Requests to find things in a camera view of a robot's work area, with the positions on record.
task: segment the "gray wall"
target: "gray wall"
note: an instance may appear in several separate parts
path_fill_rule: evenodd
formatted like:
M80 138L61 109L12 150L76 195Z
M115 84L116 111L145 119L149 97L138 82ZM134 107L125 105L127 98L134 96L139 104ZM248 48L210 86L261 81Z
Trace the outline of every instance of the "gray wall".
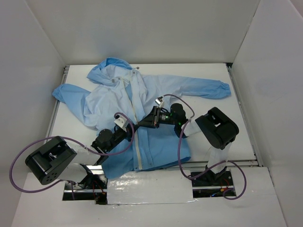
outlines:
M259 0L27 0L67 64L231 62Z
M0 4L0 222L10 226L20 193L9 183L12 159L29 142L46 134L64 63L26 3ZM24 157L14 172L23 186Z
M261 0L232 67L289 227L303 223L302 37L303 18L289 0Z

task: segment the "blue fabric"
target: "blue fabric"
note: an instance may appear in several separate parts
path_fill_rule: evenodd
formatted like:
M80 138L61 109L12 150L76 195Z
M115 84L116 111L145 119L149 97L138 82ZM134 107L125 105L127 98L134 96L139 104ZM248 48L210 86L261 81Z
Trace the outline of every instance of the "blue fabric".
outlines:
M114 113L125 113L134 123L146 116L155 105L154 100L163 94L200 96L221 99L231 95L228 84L218 80L197 79L173 75L141 75L127 62L108 58L88 74L100 85L89 92L80 87L62 84L53 96L66 103L70 111L86 126L100 131L113 130ZM165 108L170 108L170 97L165 97ZM127 146L122 141L111 153ZM139 128L133 145L123 154L110 156L103 164L107 178L115 178L135 170L153 170L176 165L178 137L173 125L158 129ZM181 159L191 158L186 140L182 142Z

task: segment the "light blue jacket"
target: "light blue jacket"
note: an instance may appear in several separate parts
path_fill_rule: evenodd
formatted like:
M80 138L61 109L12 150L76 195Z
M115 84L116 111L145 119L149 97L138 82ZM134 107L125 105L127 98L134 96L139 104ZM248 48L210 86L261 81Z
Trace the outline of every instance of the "light blue jacket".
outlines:
M231 95L228 84L218 80L196 79L172 75L141 75L127 62L107 58L94 67L87 76L100 84L89 92L71 84L62 84L53 96L66 103L70 111L86 126L102 129L114 128L114 114L125 113L134 123L150 113L155 99L163 94L200 96L220 99ZM165 108L170 109L170 98L165 97ZM173 125L160 125L158 129L139 128L133 145L124 153L110 156L102 168L107 178L115 178L129 171L154 170L178 163L178 137ZM127 146L122 141L111 153ZM186 141L181 148L182 162L188 161L190 150Z

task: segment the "jacket sleeve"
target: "jacket sleeve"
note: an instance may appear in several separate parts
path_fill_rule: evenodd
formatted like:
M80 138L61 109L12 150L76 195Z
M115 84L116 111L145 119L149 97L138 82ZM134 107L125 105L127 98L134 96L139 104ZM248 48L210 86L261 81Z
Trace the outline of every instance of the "jacket sleeve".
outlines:
M177 96L200 96L209 99L221 99L231 95L229 85L219 80L173 75L158 75L156 78L152 78L154 76L148 77L149 79L155 79L159 86L165 87L163 89L165 92L167 91L166 93L172 93Z
M53 96L65 103L69 110L86 126L95 127L89 119L89 109L86 107L86 97L90 91L71 84L62 84L53 91Z

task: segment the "zipper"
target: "zipper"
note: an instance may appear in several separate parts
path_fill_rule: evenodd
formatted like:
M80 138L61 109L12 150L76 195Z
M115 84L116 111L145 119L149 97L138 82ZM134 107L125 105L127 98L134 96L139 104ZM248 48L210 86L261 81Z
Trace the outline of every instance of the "zipper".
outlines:
M131 85L131 71L129 73L129 83ZM123 79L122 79L122 83L123 83L123 88L124 88L124 91L126 93L126 96L127 96L127 99L130 103L130 105L132 106L132 109L133 109L133 113L134 113L134 117L136 119L137 122L138 121L138 118L137 118L137 115L136 115L136 112L135 112L135 109L134 109L134 105L133 105L133 96L134 96L134 93L133 93L133 87L131 85L131 90L132 90L132 101L129 99L128 95L127 95L127 92L126 92L126 89L125 89L125 86L124 86L124 82L123 82ZM139 165L139 170L142 170L142 160L141 160L141 154L140 154L140 151L139 151L139 137L138 137L138 131L136 131L134 133L134 142L135 142L135 147L136 147L136 153L137 153L137 158L138 158L138 165Z

